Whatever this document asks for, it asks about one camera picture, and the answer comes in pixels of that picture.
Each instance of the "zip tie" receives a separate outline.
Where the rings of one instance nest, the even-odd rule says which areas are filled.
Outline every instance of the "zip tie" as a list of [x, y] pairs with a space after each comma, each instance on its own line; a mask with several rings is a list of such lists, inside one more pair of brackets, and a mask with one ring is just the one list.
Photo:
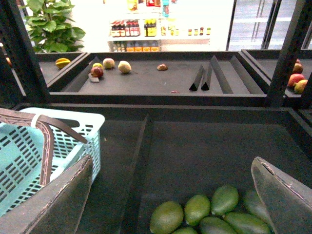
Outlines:
[[36, 124], [37, 124], [37, 121], [39, 119], [39, 117], [41, 116], [41, 114], [35, 114], [35, 116], [33, 117], [33, 119], [31, 120], [31, 126], [33, 128], [36, 128]]

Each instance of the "apple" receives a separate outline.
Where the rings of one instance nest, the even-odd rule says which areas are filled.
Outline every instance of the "apple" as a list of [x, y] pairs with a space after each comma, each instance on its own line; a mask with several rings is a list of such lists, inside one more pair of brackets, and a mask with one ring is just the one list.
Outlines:
[[303, 90], [304, 88], [306, 87], [308, 83], [308, 80], [307, 79], [303, 79], [301, 81], [299, 81], [298, 83], [295, 83], [294, 84], [294, 92], [296, 94], [302, 94], [303, 93]]
[[298, 63], [296, 62], [294, 67], [293, 67], [293, 70], [292, 70], [292, 73], [295, 74], [301, 74], [303, 72], [303, 66], [301, 63]]
[[288, 87], [294, 87], [295, 83], [298, 83], [299, 81], [306, 79], [302, 74], [292, 74], [291, 77], [289, 78]]
[[104, 71], [103, 71], [103, 69], [100, 68], [100, 67], [93, 67], [93, 68], [91, 69], [91, 75], [92, 75], [93, 77], [100, 78], [100, 77], [102, 77], [102, 76], [104, 75]]

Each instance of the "glass door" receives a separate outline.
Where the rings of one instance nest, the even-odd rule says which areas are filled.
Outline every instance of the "glass door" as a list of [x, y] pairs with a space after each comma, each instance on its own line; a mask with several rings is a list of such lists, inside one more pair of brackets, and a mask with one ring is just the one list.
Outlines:
[[230, 51], [261, 49], [273, 0], [237, 0]]

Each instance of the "black divider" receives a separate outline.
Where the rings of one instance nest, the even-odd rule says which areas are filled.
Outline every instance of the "black divider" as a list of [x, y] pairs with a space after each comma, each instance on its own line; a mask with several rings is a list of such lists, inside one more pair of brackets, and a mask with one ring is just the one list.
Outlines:
[[95, 57], [89, 65], [79, 73], [78, 76], [76, 76], [63, 90], [62, 92], [79, 92], [81, 87], [85, 84], [85, 82], [88, 81], [89, 76], [88, 74], [90, 73], [92, 66], [94, 63], [101, 63], [101, 61], [98, 59], [98, 57]]
[[223, 93], [225, 94], [233, 94], [233, 91], [228, 83], [228, 81], [226, 80], [223, 71], [220, 67], [220, 64], [218, 62], [218, 59], [216, 58], [216, 56], [213, 56], [212, 59], [210, 60], [210, 63], [214, 69], [214, 72], [216, 74], [216, 77], [220, 83], [221, 89], [223, 91]]
[[204, 73], [204, 67], [201, 65], [199, 67], [199, 70], [197, 71], [197, 74], [195, 76], [194, 82], [193, 82], [193, 84], [190, 87], [191, 91], [197, 91], [198, 90], [198, 87], [199, 87], [201, 78], [203, 76], [203, 73]]
[[244, 85], [247, 87], [248, 91], [251, 94], [263, 94], [260, 87], [257, 85], [257, 83], [253, 80], [253, 78], [249, 75], [244, 66], [235, 56], [231, 58], [230, 63], [232, 64], [239, 77], [242, 79]]
[[150, 146], [153, 134], [153, 123], [149, 115], [146, 116], [137, 140], [133, 157], [133, 179], [130, 184], [129, 197], [126, 204], [124, 219], [121, 223], [120, 234], [135, 233], [138, 212], [141, 203], [143, 181], [149, 161]]
[[209, 90], [210, 82], [211, 82], [212, 69], [213, 68], [212, 68], [211, 64], [209, 63], [208, 69], [203, 74], [203, 81], [202, 81], [202, 84], [201, 84], [201, 89], [202, 90], [205, 90], [205, 91]]
[[88, 66], [91, 55], [84, 53], [74, 59], [69, 67], [64, 69], [60, 75], [47, 83], [50, 92], [59, 92], [68, 85], [83, 69]]

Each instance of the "red apple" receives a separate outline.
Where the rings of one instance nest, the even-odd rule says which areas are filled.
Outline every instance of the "red apple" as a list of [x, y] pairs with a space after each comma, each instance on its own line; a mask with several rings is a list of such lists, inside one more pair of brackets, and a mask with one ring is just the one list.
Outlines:
[[288, 81], [288, 87], [294, 87], [295, 83], [298, 83], [299, 81], [306, 79], [302, 74], [292, 74]]
[[92, 75], [93, 77], [100, 78], [100, 77], [103, 76], [103, 74], [104, 74], [104, 71], [103, 71], [103, 69], [100, 68], [100, 67], [93, 67], [93, 68], [91, 69], [91, 75]]

